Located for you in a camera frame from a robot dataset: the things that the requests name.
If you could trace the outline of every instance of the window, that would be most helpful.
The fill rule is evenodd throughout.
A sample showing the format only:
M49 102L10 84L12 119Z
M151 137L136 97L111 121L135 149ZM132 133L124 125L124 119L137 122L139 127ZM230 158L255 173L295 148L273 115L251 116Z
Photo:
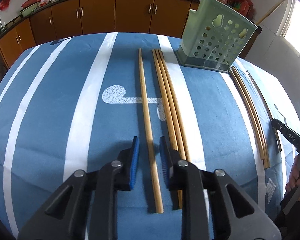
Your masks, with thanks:
M300 53L300 2L298 0L292 3L292 10L282 37Z

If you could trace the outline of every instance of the chopstick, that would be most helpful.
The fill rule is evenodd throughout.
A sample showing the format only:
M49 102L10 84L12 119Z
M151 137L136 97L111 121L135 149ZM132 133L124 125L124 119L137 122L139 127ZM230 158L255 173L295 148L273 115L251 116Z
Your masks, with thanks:
M177 143L178 143L178 151L180 153L181 159L186 160L186 153L185 153L185 148L183 145L183 140L182 140L182 135L181 135L181 130L180 130L180 125L179 125L179 121L178 121L178 117L177 117L177 111L176 111L176 107L172 98L172 93L171 93L171 88L168 82L168 78L167 78L167 74L164 70L163 67L163 63L162 63L162 59L160 57L159 51L155 50L156 54L157 54L157 59L159 61L159 66L160 66L160 71L163 77L163 83L164 83L164 87L166 89L167 95L168 95L168 102L170 105L170 110L171 110L171 115L172 115L172 120L173 120L173 126L174 126L174 130L176 133L176 138L177 138Z
M140 72L143 118L145 121L146 139L148 144L148 153L149 153L150 171L151 171L151 179L152 179L152 188L154 192L155 209L157 213L163 213L163 204L162 204L162 197L160 191L157 163L154 157L154 145L153 145L152 129L151 129L151 122L150 122L149 106L148 106L148 96L146 90L146 79L143 70L141 49L139 49L139 72Z
M160 87L160 91L161 91L164 113L166 115L171 147L174 150L184 149L183 143L181 142L181 145L180 145L180 142L177 141L176 126L179 127L179 124L178 124L178 119L177 119L177 123L175 122L176 116L172 117L173 114L175 114L175 107L174 107L173 102L171 103L172 97L171 97L170 87L166 85L167 77L165 75L165 72L162 72L161 67L160 67L162 65L161 59L158 59L156 50L152 50L152 54L153 54L153 59L154 59L155 70L157 72L159 87ZM182 209L182 191L181 190L178 190L178 201L179 201L179 208Z
M265 143L264 133L261 127L260 119L257 114L257 111L255 109L255 106L251 100L250 94L248 93L247 88L245 87L243 80L241 79L239 73L237 72L235 67L232 67L232 69L229 69L229 74L232 80L234 81L242 100L247 108L255 135L256 135L256 141L259 148L260 158L263 160L264 168L269 167L269 162L267 156L267 147Z
M263 104L264 104L264 106L265 106L265 108L266 108L266 110L267 110L267 112L268 112L268 116L269 116L269 118L270 118L270 121L272 121L272 120L273 120L272 112L271 112L271 110L270 110L270 108L269 108L269 106L268 106L268 104L267 104L267 102L266 102L266 100L265 100L263 94L261 93L260 88L258 87L256 81L253 79L253 77L251 76L251 74L250 74L250 72L249 72L248 70L247 70L247 73L248 73L248 75L249 75L249 77L250 77L250 79L251 79L253 85L254 85L255 88L257 89L257 91L258 91L258 93L259 93L259 96L261 97L261 100L262 100L262 102L263 102ZM277 138L277 143L278 143L278 149L279 149L279 152L282 152L282 142L281 142L281 138L280 138L280 136L279 136L279 134L278 134L277 129L273 128L273 130L274 130L275 137Z
M167 80L168 80L168 85L166 85L166 86L170 87L170 91L171 91L171 95L172 95L172 99L173 99L173 104L175 106L175 110L176 110L176 113L177 113L177 119L178 119L178 122L179 122L181 138L182 138L182 141L183 141L183 147L184 147L184 151L185 151L185 157L186 157L185 159L187 161L191 162L188 143L187 143L187 139L186 139L186 132L185 132L185 128L184 128L184 125L183 125L181 112L180 112L179 104L178 104L178 101L177 101L176 92L173 88L172 80L171 80L171 77L170 77L170 74L169 74L169 71L168 71L168 68L167 68L167 64L166 64L166 62L164 60L164 57L163 57L163 53L160 49L158 50L158 52L159 52L159 55L160 55L160 58L161 58L161 62L162 62L163 68L164 68L164 72L166 73L166 77L167 77Z

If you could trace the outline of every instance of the tablecloth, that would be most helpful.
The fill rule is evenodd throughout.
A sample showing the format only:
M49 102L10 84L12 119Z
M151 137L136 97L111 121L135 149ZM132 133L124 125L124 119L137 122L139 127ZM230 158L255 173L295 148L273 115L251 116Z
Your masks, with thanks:
M300 134L300 121L279 81L237 59L265 131L271 168L264 170L243 101L228 74L180 66L180 39L141 33L83 35L28 49L0 84L0 219L14 236L75 170L94 171L140 138L136 185L118 192L118 237L179 239L181 211L165 188L159 138L167 125L151 49L161 48L177 95L193 163L224 169L270 218L280 209L295 148L274 131L246 69L274 117ZM141 104L138 48L146 88L164 205L154 213Z

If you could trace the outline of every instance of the red container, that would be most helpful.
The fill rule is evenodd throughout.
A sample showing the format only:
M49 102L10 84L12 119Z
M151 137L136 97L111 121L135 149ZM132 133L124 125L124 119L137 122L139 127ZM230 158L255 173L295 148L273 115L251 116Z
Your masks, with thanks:
M36 2L37 2L37 0L28 0L23 5L21 5L21 7L23 9L26 9L27 7L29 7L30 5L35 4Z

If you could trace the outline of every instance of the bowl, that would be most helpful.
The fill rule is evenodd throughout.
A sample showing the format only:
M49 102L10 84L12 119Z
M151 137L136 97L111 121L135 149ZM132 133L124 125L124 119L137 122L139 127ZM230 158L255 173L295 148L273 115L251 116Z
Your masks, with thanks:
M23 17L26 17L27 15L29 15L30 13L32 13L32 11L34 9L36 9L39 6L40 2L37 2L33 5L30 5L29 7L27 7L26 9L22 10L20 13L22 14Z

